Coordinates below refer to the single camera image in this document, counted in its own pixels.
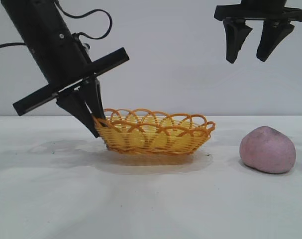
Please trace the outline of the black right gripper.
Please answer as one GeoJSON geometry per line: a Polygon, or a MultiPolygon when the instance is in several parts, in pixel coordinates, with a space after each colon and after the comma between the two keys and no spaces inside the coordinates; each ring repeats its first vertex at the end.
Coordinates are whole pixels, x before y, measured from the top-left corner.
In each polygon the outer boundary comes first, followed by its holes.
{"type": "MultiPolygon", "coordinates": [[[[223,21],[226,35],[226,60],[234,63],[252,31],[244,20],[292,20],[302,22],[302,9],[286,7],[285,0],[242,0],[239,4],[216,6],[214,18],[223,21]]],[[[275,48],[293,32],[290,21],[264,21],[256,57],[265,62],[275,48]]]]}

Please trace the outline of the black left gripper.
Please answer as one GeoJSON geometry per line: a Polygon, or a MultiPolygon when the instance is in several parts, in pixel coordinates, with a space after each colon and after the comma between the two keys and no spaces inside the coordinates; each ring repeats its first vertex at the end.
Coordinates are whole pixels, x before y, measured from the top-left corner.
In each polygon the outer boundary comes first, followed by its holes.
{"type": "Polygon", "coordinates": [[[4,9],[46,78],[48,85],[13,104],[18,115],[57,98],[56,104],[80,121],[95,138],[93,115],[105,119],[97,76],[129,60],[123,47],[96,60],[88,56],[78,34],[72,34],[54,0],[3,0],[4,9]],[[65,87],[85,81],[85,101],[65,87]]]}

